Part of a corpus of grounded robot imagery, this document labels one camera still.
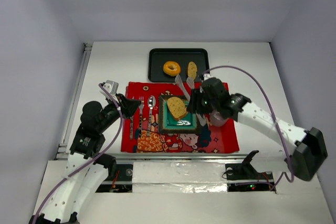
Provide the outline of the metal serving tongs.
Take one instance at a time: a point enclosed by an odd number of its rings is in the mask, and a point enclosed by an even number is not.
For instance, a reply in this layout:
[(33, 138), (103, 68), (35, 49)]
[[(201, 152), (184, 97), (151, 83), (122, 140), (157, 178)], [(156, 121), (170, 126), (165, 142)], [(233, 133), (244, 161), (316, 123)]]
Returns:
[[(182, 78), (179, 74), (175, 77), (175, 84), (181, 89), (181, 91), (183, 92), (183, 95), (185, 96), (187, 101), (190, 101), (190, 98), (191, 98), (190, 94), (187, 92), (187, 90), (186, 90), (186, 88), (183, 84)], [(188, 85), (188, 87), (191, 90), (193, 90), (195, 88), (194, 79), (192, 77), (188, 77), (186, 79), (186, 84)], [(197, 116), (201, 126), (205, 126), (207, 124), (205, 116), (202, 116), (200, 114), (196, 114), (196, 116)]]

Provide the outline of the pale bread slice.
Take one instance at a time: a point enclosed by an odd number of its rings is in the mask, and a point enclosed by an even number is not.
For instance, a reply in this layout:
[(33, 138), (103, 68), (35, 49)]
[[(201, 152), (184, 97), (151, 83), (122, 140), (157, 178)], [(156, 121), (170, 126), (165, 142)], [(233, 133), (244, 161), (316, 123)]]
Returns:
[(190, 61), (188, 63), (187, 76), (189, 78), (192, 78), (193, 80), (195, 80), (195, 78), (197, 77), (197, 65), (193, 61)]

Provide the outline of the brown bread slice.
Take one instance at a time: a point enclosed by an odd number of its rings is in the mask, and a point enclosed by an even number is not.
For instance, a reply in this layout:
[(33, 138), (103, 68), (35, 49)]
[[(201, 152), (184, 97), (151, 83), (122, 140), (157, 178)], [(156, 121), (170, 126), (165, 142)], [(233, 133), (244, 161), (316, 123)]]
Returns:
[(171, 97), (166, 101), (169, 112), (175, 120), (180, 120), (187, 115), (184, 100), (179, 97)]

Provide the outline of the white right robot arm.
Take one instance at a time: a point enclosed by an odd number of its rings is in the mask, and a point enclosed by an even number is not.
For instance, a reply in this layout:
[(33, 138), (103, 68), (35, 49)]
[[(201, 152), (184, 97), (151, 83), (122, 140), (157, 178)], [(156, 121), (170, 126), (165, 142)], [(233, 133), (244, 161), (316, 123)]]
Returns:
[(199, 88), (191, 90), (187, 111), (193, 114), (218, 112), (226, 119), (246, 125), (283, 147), (289, 172), (294, 177), (310, 181), (328, 157), (322, 132), (309, 130), (276, 118), (273, 111), (266, 112), (250, 98), (230, 94), (224, 84), (215, 77), (205, 79)]

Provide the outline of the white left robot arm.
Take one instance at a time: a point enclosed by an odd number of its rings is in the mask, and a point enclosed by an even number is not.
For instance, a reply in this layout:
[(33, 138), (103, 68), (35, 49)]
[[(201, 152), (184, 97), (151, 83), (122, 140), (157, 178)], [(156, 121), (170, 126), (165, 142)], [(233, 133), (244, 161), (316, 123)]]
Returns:
[(133, 116), (141, 102), (122, 94), (108, 94), (106, 100), (105, 107), (98, 101), (83, 106), (62, 180), (48, 193), (30, 223), (79, 223), (98, 187), (115, 175), (116, 158), (102, 149), (103, 133), (115, 121)]

